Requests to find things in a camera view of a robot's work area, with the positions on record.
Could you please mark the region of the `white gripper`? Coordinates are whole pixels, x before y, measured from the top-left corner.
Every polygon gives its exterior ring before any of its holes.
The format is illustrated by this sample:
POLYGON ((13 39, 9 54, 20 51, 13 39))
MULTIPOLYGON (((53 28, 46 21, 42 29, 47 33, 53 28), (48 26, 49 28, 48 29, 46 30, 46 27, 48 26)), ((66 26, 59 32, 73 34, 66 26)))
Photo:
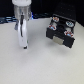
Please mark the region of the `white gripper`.
POLYGON ((24 16, 26 21, 29 20, 29 11, 31 11, 32 0, 12 0, 14 5, 14 14, 16 18, 16 24, 14 29, 18 32, 18 40, 20 41, 20 33, 18 31, 19 19, 24 16))

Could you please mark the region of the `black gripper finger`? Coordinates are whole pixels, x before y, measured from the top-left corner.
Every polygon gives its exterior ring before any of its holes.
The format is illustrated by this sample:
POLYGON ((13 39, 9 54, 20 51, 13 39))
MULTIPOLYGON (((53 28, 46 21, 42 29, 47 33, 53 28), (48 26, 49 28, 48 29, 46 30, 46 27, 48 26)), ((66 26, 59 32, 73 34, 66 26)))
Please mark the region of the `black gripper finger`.
POLYGON ((27 43, 27 25, 26 25, 26 20, 24 19, 24 16, 21 16, 20 20, 20 32, 21 32, 21 46, 24 49, 27 49, 28 43, 27 43))

